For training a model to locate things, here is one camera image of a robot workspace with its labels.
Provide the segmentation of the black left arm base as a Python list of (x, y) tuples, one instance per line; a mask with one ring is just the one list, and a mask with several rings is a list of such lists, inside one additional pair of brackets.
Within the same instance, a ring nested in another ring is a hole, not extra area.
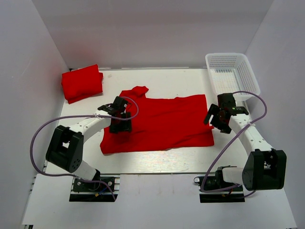
[(119, 176), (103, 176), (100, 177), (103, 183), (88, 183), (82, 182), (79, 179), (74, 179), (71, 192), (70, 192), (70, 202), (115, 202), (114, 197), (117, 198), (119, 194), (120, 177)]

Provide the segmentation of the white plastic basket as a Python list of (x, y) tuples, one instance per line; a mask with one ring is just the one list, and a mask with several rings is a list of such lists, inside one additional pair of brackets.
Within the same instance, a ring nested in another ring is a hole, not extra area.
[(253, 94), (260, 95), (260, 88), (247, 57), (242, 53), (209, 53), (205, 56), (207, 71), (215, 95), (233, 93), (238, 102)]

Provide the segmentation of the folded red t-shirt stack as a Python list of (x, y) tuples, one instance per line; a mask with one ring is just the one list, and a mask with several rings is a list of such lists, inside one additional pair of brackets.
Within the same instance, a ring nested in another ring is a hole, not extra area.
[(64, 98), (68, 104), (72, 104), (100, 94), (103, 92), (102, 80), (103, 73), (99, 72), (97, 64), (63, 73), (61, 84)]

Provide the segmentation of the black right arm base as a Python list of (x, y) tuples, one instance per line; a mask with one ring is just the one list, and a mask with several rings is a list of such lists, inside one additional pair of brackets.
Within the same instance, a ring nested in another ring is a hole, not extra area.
[(196, 176), (193, 179), (199, 189), (201, 203), (243, 203), (245, 202), (242, 184), (227, 182), (225, 178), (242, 180), (242, 169), (236, 166), (218, 167), (211, 176)]

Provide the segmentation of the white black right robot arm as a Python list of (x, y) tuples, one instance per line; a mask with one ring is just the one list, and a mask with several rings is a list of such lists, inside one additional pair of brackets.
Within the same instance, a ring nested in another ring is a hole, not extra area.
[(222, 166), (215, 172), (216, 191), (225, 191), (244, 186), (248, 191), (282, 189), (285, 183), (287, 156), (283, 150), (274, 149), (261, 136), (255, 123), (263, 119), (264, 113), (251, 119), (243, 106), (237, 106), (233, 93), (217, 96), (218, 103), (212, 104), (204, 119), (222, 133), (235, 133), (233, 139), (221, 150), (219, 160), (229, 146), (239, 139), (248, 158), (243, 167)]

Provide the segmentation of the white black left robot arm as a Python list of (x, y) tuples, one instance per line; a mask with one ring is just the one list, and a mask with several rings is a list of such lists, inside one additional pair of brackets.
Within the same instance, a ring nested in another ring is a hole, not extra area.
[(46, 153), (46, 160), (69, 174), (84, 180), (89, 190), (100, 187), (101, 173), (83, 160), (83, 145), (99, 131), (109, 128), (111, 133), (131, 132), (132, 115), (127, 112), (128, 101), (117, 96), (113, 103), (97, 108), (93, 115), (71, 126), (55, 128)]

